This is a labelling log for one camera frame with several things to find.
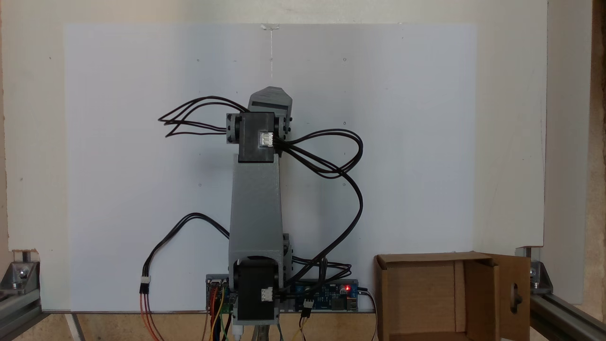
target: cardboard box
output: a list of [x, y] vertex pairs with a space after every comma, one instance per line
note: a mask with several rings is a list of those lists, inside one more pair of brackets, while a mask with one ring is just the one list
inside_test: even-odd
[[381, 341], [530, 338], [529, 258], [391, 254], [376, 269]]

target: white connector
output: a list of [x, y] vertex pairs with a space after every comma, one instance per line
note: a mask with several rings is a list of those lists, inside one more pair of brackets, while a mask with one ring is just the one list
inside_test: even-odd
[[244, 334], [244, 326], [231, 325], [231, 333], [233, 334], [233, 339], [235, 341], [240, 341], [242, 339], [242, 334]]

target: wire bundle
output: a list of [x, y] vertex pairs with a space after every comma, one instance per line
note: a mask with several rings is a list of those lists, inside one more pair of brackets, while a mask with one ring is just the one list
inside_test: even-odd
[[[346, 162], [343, 166], [339, 167], [317, 155], [314, 155], [314, 154], [308, 152], [307, 150], [305, 150], [303, 148], [296, 146], [296, 144], [301, 143], [303, 141], [307, 141], [312, 138], [323, 137], [323, 136], [347, 137], [356, 142], [356, 144], [358, 145], [358, 152], [356, 152], [356, 155], [351, 160]], [[349, 176], [348, 172], [351, 171], [362, 158], [364, 145], [362, 143], [362, 139], [360, 138], [360, 136], [358, 136], [356, 133], [354, 133], [350, 130], [326, 129], [326, 130], [319, 130], [317, 132], [313, 132], [311, 134], [308, 134], [302, 138], [299, 138], [299, 139], [293, 140], [293, 141], [285, 141], [285, 140], [280, 139], [279, 137], [274, 137], [274, 147], [277, 150], [281, 150], [281, 151], [291, 155], [292, 157], [297, 159], [299, 162], [301, 162], [305, 167], [309, 168], [311, 171], [313, 171], [314, 173], [318, 174], [319, 176], [321, 176], [323, 178], [327, 178], [327, 179], [336, 179], [336, 178], [341, 178], [341, 177], [344, 178], [345, 180], [347, 180], [347, 182], [350, 183], [350, 185], [356, 192], [356, 195], [358, 196], [358, 201], [359, 201], [358, 213], [356, 214], [355, 218], [350, 223], [350, 225], [347, 227], [347, 229], [345, 229], [345, 231], [339, 237], [337, 237], [337, 239], [335, 239], [332, 243], [330, 243], [324, 250], [322, 250], [318, 255], [313, 257], [311, 260], [307, 260], [304, 258], [299, 258], [299, 259], [295, 260], [295, 262], [300, 263], [300, 264], [304, 263], [305, 261], [308, 261], [308, 262], [303, 266], [303, 268], [299, 272], [297, 272], [295, 275], [293, 275], [290, 279], [288, 279], [284, 283], [285, 288], [288, 288], [291, 284], [294, 284], [294, 283], [300, 281], [300, 279], [303, 278], [303, 276], [306, 275], [306, 273], [308, 273], [309, 270], [311, 270], [311, 268], [313, 268], [314, 266], [319, 267], [320, 276], [319, 276], [317, 284], [314, 285], [309, 290], [306, 290], [304, 292], [297, 292], [296, 294], [286, 294], [285, 290], [278, 293], [280, 298], [289, 299], [289, 298], [293, 298], [293, 297], [300, 296], [300, 295], [307, 295], [307, 294], [313, 292], [314, 290], [318, 289], [324, 283], [330, 282], [331, 280], [343, 278], [346, 275], [351, 274], [351, 265], [345, 265], [342, 263], [333, 262], [331, 264], [331, 267], [340, 269], [341, 271], [337, 275], [330, 277], [329, 279], [326, 279], [325, 274], [327, 272], [327, 268], [328, 268], [328, 264], [329, 264], [329, 262], [326, 261], [326, 256], [328, 255], [328, 253], [330, 253], [330, 251], [332, 251], [335, 247], [337, 247], [337, 245], [340, 244], [349, 235], [349, 233], [351, 233], [351, 231], [356, 226], [356, 224], [358, 223], [358, 221], [362, 215], [362, 208], [364, 207], [364, 202], [362, 199], [362, 192], [360, 191], [360, 188], [358, 187], [356, 182]]]
[[[222, 341], [228, 341], [227, 338], [227, 330], [231, 324], [231, 316], [227, 320], [227, 327], [223, 324], [223, 315], [221, 311], [223, 310], [223, 303], [225, 301], [225, 286], [222, 288], [214, 287], [210, 291], [210, 306], [207, 307], [207, 310], [210, 313], [210, 335], [208, 337], [208, 341], [219, 341], [221, 340], [221, 331], [223, 331], [223, 339]], [[206, 324], [204, 325], [204, 332], [202, 333], [202, 339], [206, 334]]]
[[143, 320], [143, 324], [147, 329], [147, 332], [150, 333], [151, 337], [154, 341], [164, 341], [162, 335], [158, 331], [156, 324], [153, 321], [152, 314], [150, 312], [150, 299], [147, 294], [139, 295], [139, 307], [141, 309], [141, 319]]
[[171, 240], [182, 228], [191, 220], [202, 219], [204, 221], [209, 222], [212, 226], [214, 226], [222, 235], [229, 238], [229, 232], [219, 223], [211, 219], [209, 216], [201, 213], [190, 213], [185, 217], [181, 218], [179, 222], [173, 227], [172, 230], [162, 239], [155, 248], [153, 248], [151, 254], [147, 257], [145, 263], [143, 264], [143, 270], [141, 272], [141, 286], [139, 288], [139, 307], [141, 309], [141, 319], [143, 320], [143, 324], [145, 328], [150, 333], [151, 337], [154, 341], [164, 341], [162, 335], [158, 331], [156, 324], [153, 321], [153, 316], [151, 314], [150, 309], [150, 266], [152, 264], [153, 257], [156, 255], [158, 250], [160, 250], [169, 240]]
[[[215, 100], [218, 102], [204, 102], [206, 100]], [[181, 104], [177, 108], [171, 110], [169, 113], [164, 116], [158, 118], [158, 121], [164, 122], [165, 126], [175, 126], [173, 130], [171, 130], [165, 137], [175, 136], [175, 135], [225, 135], [226, 129], [224, 127], [213, 126], [211, 124], [202, 123], [198, 121], [189, 121], [187, 118], [199, 108], [205, 106], [226, 106], [236, 109], [238, 112], [250, 112], [246, 107], [242, 104], [236, 103], [232, 100], [228, 100], [227, 98], [220, 96], [205, 96], [196, 98], [195, 100], [191, 100], [189, 102], [185, 102]], [[177, 131], [181, 126], [190, 126], [196, 128], [202, 128], [205, 130], [209, 130], [211, 132], [181, 132]]]

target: circuit board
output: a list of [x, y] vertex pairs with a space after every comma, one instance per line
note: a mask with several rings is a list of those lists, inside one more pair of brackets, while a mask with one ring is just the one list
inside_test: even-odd
[[[303, 292], [309, 288], [304, 284], [294, 285], [294, 292]], [[304, 297], [295, 299], [295, 311], [303, 309]], [[320, 311], [358, 311], [358, 281], [337, 280], [324, 284], [313, 295], [313, 310]]]
[[[210, 294], [213, 288], [225, 289], [225, 297], [223, 298], [223, 307], [221, 308], [221, 314], [231, 314], [233, 305], [236, 302], [235, 294], [231, 295], [229, 290], [229, 276], [228, 275], [206, 275], [206, 310], [210, 309]], [[215, 298], [215, 306], [220, 305], [221, 295]]]

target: black cable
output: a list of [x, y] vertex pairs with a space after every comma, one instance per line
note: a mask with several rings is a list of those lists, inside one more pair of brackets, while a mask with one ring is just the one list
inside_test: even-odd
[[[205, 100], [218, 100], [219, 102], [206, 102], [206, 103], [202, 103], [202, 104], [195, 106], [197, 103], [200, 103]], [[194, 100], [181, 104], [177, 108], [171, 110], [169, 113], [166, 113], [162, 117], [158, 118], [158, 121], [164, 122], [165, 126], [169, 126], [169, 125], [175, 126], [165, 137], [170, 137], [170, 136], [175, 136], [175, 135], [223, 135], [223, 134], [225, 134], [226, 129], [224, 127], [217, 127], [217, 126], [213, 126], [211, 124], [186, 120], [187, 117], [189, 115], [191, 115], [197, 109], [204, 107], [204, 106], [212, 106], [212, 105], [231, 107], [231, 108], [238, 110], [239, 112], [250, 112], [242, 104], [239, 104], [237, 102], [234, 102], [234, 101], [229, 100], [224, 97], [205, 96], [205, 97], [196, 98]], [[172, 118], [167, 118], [179, 110], [180, 110], [180, 112], [176, 116], [174, 116]], [[181, 117], [183, 114], [185, 114], [185, 116], [182, 119], [178, 120], [178, 118]], [[212, 130], [217, 133], [176, 132], [179, 129], [179, 127], [181, 127], [181, 126], [198, 127], [198, 128], [202, 128], [202, 129]]]
[[[354, 132], [351, 132], [350, 130], [329, 129], [329, 130], [322, 130], [320, 132], [311, 133], [309, 135], [306, 135], [303, 138], [295, 140], [295, 143], [309, 140], [310, 138], [314, 138], [314, 137], [318, 137], [318, 136], [327, 136], [327, 135], [336, 135], [336, 136], [347, 135], [347, 137], [351, 138], [352, 140], [355, 140], [356, 143], [358, 144], [358, 149], [359, 149], [358, 153], [356, 154], [354, 159], [352, 159], [352, 160], [350, 160], [350, 162], [346, 163], [343, 168], [337, 167], [333, 163], [331, 163], [323, 158], [320, 158], [317, 155], [314, 155], [310, 152], [307, 152], [306, 150], [295, 146], [291, 142], [284, 141], [284, 140], [280, 139], [279, 137], [274, 138], [274, 140], [275, 140], [274, 146], [278, 150], [282, 150], [283, 152], [296, 158], [304, 166], [308, 167], [314, 173], [316, 173], [322, 177], [327, 177], [325, 174], [337, 174], [338, 175], [337, 177], [345, 178], [350, 183], [350, 185], [353, 187], [354, 191], [356, 192], [356, 195], [358, 196], [359, 210], [358, 210], [358, 213], [356, 214], [355, 218], [353, 219], [352, 223], [348, 226], [348, 228], [335, 241], [333, 241], [324, 250], [322, 250], [318, 255], [316, 255], [313, 259], [311, 259], [310, 262], [307, 263], [299, 272], [297, 272], [293, 277], [288, 279], [284, 285], [286, 287], [288, 287], [292, 283], [300, 280], [306, 273], [308, 273], [308, 271], [312, 267], [315, 266], [315, 264], [319, 264], [319, 262], [322, 260], [322, 258], [326, 257], [326, 255], [330, 251], [332, 251], [338, 244], [340, 244], [340, 242], [342, 242], [349, 235], [349, 233], [351, 233], [351, 231], [356, 226], [356, 224], [358, 223], [358, 221], [362, 215], [362, 209], [364, 206], [363, 199], [362, 199], [362, 193], [361, 193], [358, 185], [355, 183], [355, 181], [353, 181], [353, 179], [346, 173], [346, 171], [351, 170], [351, 168], [353, 168], [353, 166], [355, 166], [358, 163], [358, 161], [360, 160], [360, 158], [362, 156], [363, 144], [362, 144], [361, 138]], [[326, 168], [321, 168], [321, 167], [317, 166], [316, 164], [313, 164], [310, 161], [310, 159]]]
[[222, 235], [229, 238], [229, 232], [225, 228], [223, 228], [223, 226], [221, 226], [219, 223], [217, 223], [216, 221], [211, 219], [208, 215], [205, 215], [202, 213], [190, 213], [190, 214], [186, 215], [185, 217], [181, 218], [181, 220], [173, 227], [172, 230], [170, 230], [170, 232], [166, 235], [166, 237], [164, 237], [164, 239], [162, 239], [156, 245], [156, 247], [153, 248], [151, 254], [149, 255], [149, 257], [147, 257], [145, 264], [143, 265], [143, 271], [142, 271], [143, 277], [149, 277], [150, 265], [152, 263], [152, 259], [153, 259], [154, 255], [156, 254], [156, 252], [161, 247], [163, 247], [169, 240], [171, 240], [181, 230], [181, 228], [183, 228], [183, 226], [185, 226], [185, 224], [187, 224], [190, 220], [194, 220], [194, 219], [202, 219], [204, 221], [207, 221], [214, 228], [216, 228], [219, 232], [221, 232]]
[[302, 321], [303, 321], [303, 316], [301, 316], [301, 317], [299, 318], [299, 329], [301, 329], [301, 335], [303, 336], [303, 341], [307, 341], [307, 339], [305, 338], [305, 334], [303, 333], [302, 326], [301, 326], [301, 322], [302, 322]]
[[173, 110], [171, 110], [169, 113], [165, 114], [164, 116], [158, 118], [158, 121], [160, 122], [165, 122], [164, 119], [167, 118], [168, 116], [174, 114], [175, 112], [177, 112], [179, 109], [186, 107], [185, 109], [183, 109], [181, 111], [181, 113], [179, 113], [179, 115], [175, 116], [174, 119], [177, 119], [179, 116], [183, 115], [183, 113], [185, 111], [187, 111], [187, 109], [191, 108], [193, 105], [195, 105], [196, 103], [199, 103], [201, 101], [204, 100], [218, 100], [218, 101], [223, 101], [223, 102], [227, 102], [230, 103], [236, 107], [238, 107], [238, 109], [240, 109], [241, 112], [250, 112], [250, 110], [248, 110], [246, 107], [244, 107], [242, 104], [239, 104], [237, 102], [234, 102], [232, 100], [229, 100], [225, 97], [220, 97], [220, 96], [205, 96], [205, 97], [199, 97], [199, 98], [195, 98], [191, 101], [187, 101], [183, 104], [181, 104], [180, 106], [174, 108]]
[[[225, 331], [229, 330], [229, 326], [231, 325], [231, 314], [229, 315], [229, 317], [227, 318], [227, 323], [225, 324]], [[222, 341], [227, 341], [227, 335], [223, 334], [223, 339], [221, 339]]]

